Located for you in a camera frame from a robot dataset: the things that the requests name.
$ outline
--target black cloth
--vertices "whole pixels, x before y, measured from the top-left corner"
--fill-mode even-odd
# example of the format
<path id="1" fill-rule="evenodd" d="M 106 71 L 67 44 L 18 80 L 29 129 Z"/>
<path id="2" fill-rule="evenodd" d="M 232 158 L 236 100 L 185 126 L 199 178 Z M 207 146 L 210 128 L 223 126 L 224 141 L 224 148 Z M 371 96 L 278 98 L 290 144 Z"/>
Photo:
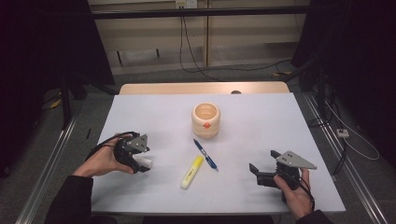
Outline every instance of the black cloth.
<path id="1" fill-rule="evenodd" d="M 64 181 L 58 194 L 53 199 L 49 211 L 46 217 L 46 224 L 88 224 L 92 223 L 91 217 L 91 195 L 92 195 L 93 179 L 88 177 L 81 177 L 76 175 L 70 175 Z M 147 218 L 144 223 L 149 224 L 149 220 L 152 219 L 152 223 L 157 220 L 155 218 Z M 225 223 L 237 222 L 237 219 L 233 218 L 230 220 L 227 217 L 218 217 L 217 221 L 224 220 Z M 242 218 L 241 223 L 246 223 L 248 217 Z M 306 217 L 302 217 L 297 220 L 296 224 L 331 224 L 332 222 L 320 211 L 317 210 Z"/>

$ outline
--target power outlet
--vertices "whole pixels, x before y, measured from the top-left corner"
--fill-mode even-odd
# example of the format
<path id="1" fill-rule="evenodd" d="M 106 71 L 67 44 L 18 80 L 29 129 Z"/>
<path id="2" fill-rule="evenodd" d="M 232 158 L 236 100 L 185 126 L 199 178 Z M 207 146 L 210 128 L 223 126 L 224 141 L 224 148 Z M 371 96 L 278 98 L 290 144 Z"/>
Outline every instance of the power outlet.
<path id="1" fill-rule="evenodd" d="M 340 138 L 348 138 L 349 133 L 347 132 L 347 129 L 337 129 L 337 136 Z"/>
<path id="2" fill-rule="evenodd" d="M 176 0 L 175 3 L 176 3 L 176 8 L 180 8 L 180 9 L 187 8 L 186 7 L 186 3 L 187 3 L 186 0 Z"/>
<path id="3" fill-rule="evenodd" d="M 186 8 L 198 8 L 197 0 L 186 0 Z"/>

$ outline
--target hand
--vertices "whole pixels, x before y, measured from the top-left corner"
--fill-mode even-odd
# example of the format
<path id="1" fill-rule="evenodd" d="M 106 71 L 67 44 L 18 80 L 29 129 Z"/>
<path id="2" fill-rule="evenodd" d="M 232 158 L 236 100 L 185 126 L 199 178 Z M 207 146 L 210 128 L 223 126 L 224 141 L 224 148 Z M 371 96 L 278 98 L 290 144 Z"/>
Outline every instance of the hand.
<path id="1" fill-rule="evenodd" d="M 307 169 L 301 169 L 301 172 L 302 179 L 306 182 L 305 184 L 302 180 L 301 184 L 307 189 L 311 189 L 309 184 L 309 171 Z M 286 181 L 279 175 L 276 175 L 274 180 L 277 186 L 285 193 L 289 210 L 296 220 L 313 212 L 311 199 L 302 188 L 297 188 L 296 190 L 290 189 Z"/>
<path id="2" fill-rule="evenodd" d="M 113 149 L 118 141 L 119 138 L 108 141 L 105 146 L 100 148 L 78 167 L 73 175 L 93 177 L 94 175 L 105 175 L 112 171 L 122 171 L 132 175 L 134 170 L 127 165 L 117 162 L 114 157 Z"/>

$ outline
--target person's arm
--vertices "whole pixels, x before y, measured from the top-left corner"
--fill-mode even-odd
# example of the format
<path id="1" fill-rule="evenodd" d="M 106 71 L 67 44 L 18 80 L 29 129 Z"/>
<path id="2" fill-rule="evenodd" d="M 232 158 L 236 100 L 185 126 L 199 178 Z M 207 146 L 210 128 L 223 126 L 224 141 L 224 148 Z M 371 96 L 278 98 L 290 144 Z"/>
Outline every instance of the person's arm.
<path id="1" fill-rule="evenodd" d="M 131 175 L 134 173 L 131 167 L 117 162 L 114 158 L 113 149 L 118 140 L 116 138 L 106 143 L 66 178 L 49 207 L 46 224 L 90 223 L 92 177 L 112 171 Z"/>
<path id="2" fill-rule="evenodd" d="M 307 189 L 310 189 L 309 171 L 307 169 L 301 169 L 301 172 L 301 184 Z M 320 210 L 315 212 L 312 211 L 311 198 L 302 188 L 297 188 L 296 190 L 290 189 L 286 181 L 279 175 L 276 175 L 274 180 L 279 188 L 285 193 L 289 210 L 296 220 L 296 224 L 332 223 Z"/>

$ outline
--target gray carpet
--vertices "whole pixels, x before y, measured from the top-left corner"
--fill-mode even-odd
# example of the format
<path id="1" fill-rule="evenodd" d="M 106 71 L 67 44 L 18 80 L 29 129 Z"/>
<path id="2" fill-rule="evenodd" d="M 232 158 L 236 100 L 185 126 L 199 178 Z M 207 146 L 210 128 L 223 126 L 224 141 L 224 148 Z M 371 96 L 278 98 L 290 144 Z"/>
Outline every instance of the gray carpet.
<path id="1" fill-rule="evenodd" d="M 227 68 L 252 69 L 264 66 L 265 64 L 252 64 L 228 66 Z M 272 66 L 268 69 L 255 71 L 215 70 L 204 71 L 204 73 L 222 81 L 269 81 L 278 79 L 272 74 L 276 70 L 291 71 L 293 67 L 288 63 L 281 63 L 278 68 Z M 115 80 L 116 87 L 114 89 L 117 90 L 124 83 L 213 81 L 213 79 L 204 77 L 201 73 L 187 73 L 182 70 L 115 76 Z M 304 93 L 300 92 L 297 79 L 292 80 L 288 85 L 290 90 L 294 92 L 305 119 L 313 119 L 314 115 L 304 98 Z M 78 114 L 76 125 L 64 149 L 64 154 L 54 170 L 46 193 L 36 210 L 32 223 L 44 222 L 50 202 L 64 182 L 65 177 L 70 175 L 84 161 L 90 148 L 94 147 L 99 139 L 113 97 L 91 86 L 87 86 L 86 89 L 89 94 L 85 101 L 72 100 L 71 102 L 74 114 Z M 341 102 L 338 103 L 343 120 L 350 127 L 356 128 L 357 124 L 353 117 L 348 114 L 347 107 L 342 105 Z M 62 122 L 61 106 L 44 111 L 34 133 L 26 143 L 25 150 L 17 162 L 12 165 L 11 175 L 0 180 L 0 223 L 16 222 L 61 134 Z M 89 130 L 91 130 L 91 134 L 87 139 L 86 136 Z M 311 128 L 310 130 L 329 172 L 332 173 L 337 164 L 337 158 L 328 140 L 319 127 Z M 351 135 L 349 141 L 355 148 L 374 155 L 371 154 L 373 151 L 370 147 L 358 137 Z M 393 212 L 396 211 L 396 194 L 393 193 L 393 190 L 396 189 L 396 170 L 382 157 L 378 161 L 368 161 L 352 150 L 348 151 L 348 157 L 378 201 L 388 222 L 396 223 L 396 215 Z M 334 223 L 373 223 L 344 170 L 337 177 L 338 180 L 335 182 L 335 186 L 346 206 L 346 212 L 329 214 L 330 219 Z M 120 224 L 140 224 L 142 222 L 142 217 L 119 215 L 116 218 Z M 275 223 L 278 221 L 280 223 L 293 223 L 292 217 L 287 214 L 274 216 L 274 221 Z"/>

